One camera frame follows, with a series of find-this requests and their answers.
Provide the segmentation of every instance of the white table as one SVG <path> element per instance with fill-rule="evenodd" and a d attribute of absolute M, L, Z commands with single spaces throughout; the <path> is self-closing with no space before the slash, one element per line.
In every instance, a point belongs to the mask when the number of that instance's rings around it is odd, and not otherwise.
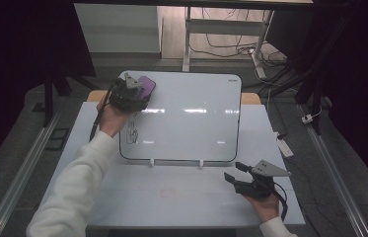
<path fill-rule="evenodd" d="M 49 188 L 77 149 L 88 142 L 96 103 L 84 103 Z M 264 159 L 285 169 L 264 106 L 242 106 L 238 156 L 255 165 Z M 106 228 L 237 228 L 259 224 L 243 197 L 224 180 L 250 176 L 231 167 L 130 165 L 119 154 L 103 180 L 89 225 Z M 288 195 L 286 224 L 305 224 L 289 178 L 275 178 Z"/>

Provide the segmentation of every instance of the white desk leg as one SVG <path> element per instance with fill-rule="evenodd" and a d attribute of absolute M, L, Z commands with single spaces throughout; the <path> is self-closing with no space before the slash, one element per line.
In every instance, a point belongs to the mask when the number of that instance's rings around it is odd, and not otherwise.
<path fill-rule="evenodd" d="M 190 36 L 190 7 L 186 7 L 185 14 L 185 37 L 184 37 L 184 59 L 183 59 L 183 71 L 189 71 L 189 36 Z"/>
<path fill-rule="evenodd" d="M 261 67 L 259 54 L 260 49 L 263 45 L 264 37 L 266 36 L 267 29 L 269 28 L 270 19 L 272 18 L 273 11 L 269 11 L 266 18 L 264 19 L 263 26 L 260 30 L 260 35 L 258 38 L 257 47 L 255 48 L 254 52 L 251 54 L 252 60 L 254 61 L 255 69 L 258 74 L 259 79 L 265 79 L 266 75 L 264 74 L 263 68 Z"/>

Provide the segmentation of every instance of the wooden floor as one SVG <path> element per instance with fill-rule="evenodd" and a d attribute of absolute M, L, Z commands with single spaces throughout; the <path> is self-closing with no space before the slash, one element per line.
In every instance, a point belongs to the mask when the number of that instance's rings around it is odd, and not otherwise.
<path fill-rule="evenodd" d="M 162 58 L 178 59 L 184 55 L 184 7 L 160 7 L 159 14 L 163 17 L 163 33 L 162 33 Z M 213 20 L 232 20 L 232 21 L 254 21 L 260 22 L 263 17 L 262 10 L 240 10 L 240 9 L 217 9 L 217 8 L 191 8 L 192 19 L 213 19 Z M 190 53 L 190 58 L 204 59 L 251 59 L 247 52 L 243 54 L 228 57 L 228 55 L 237 54 L 236 45 L 245 45 L 255 43 L 258 37 L 247 36 L 224 36 L 224 35 L 208 35 L 209 44 L 206 34 L 191 34 L 189 44 L 193 50 L 206 51 L 220 56 L 214 56 L 207 53 L 194 52 Z M 262 52 L 269 55 L 277 51 L 270 44 L 265 44 L 262 47 Z M 274 56 L 280 59 L 284 55 Z"/>

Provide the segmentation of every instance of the white sleeve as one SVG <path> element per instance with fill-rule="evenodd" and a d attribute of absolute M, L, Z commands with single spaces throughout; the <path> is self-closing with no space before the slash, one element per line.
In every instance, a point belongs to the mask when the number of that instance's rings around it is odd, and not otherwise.
<path fill-rule="evenodd" d="M 85 236 L 89 212 L 117 151 L 117 142 L 101 131 L 82 146 L 55 180 L 29 224 L 27 236 Z"/>
<path fill-rule="evenodd" d="M 280 216 L 264 222 L 259 228 L 263 237 L 297 237 L 287 230 Z"/>

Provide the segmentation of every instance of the hand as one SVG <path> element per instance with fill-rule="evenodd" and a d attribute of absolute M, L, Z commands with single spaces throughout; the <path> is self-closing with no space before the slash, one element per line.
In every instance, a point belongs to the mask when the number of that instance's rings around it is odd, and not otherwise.
<path fill-rule="evenodd" d="M 243 197 L 251 203 L 262 222 L 267 222 L 279 216 L 279 199 L 275 195 L 270 195 L 262 199 L 254 199 L 248 196 Z"/>
<path fill-rule="evenodd" d="M 97 105 L 98 111 L 102 108 L 105 96 L 100 100 Z M 110 103 L 107 103 L 104 107 L 104 113 L 100 121 L 100 130 L 114 137 L 119 133 L 125 126 L 128 118 L 130 118 L 134 113 L 124 113 L 118 108 L 114 107 Z"/>

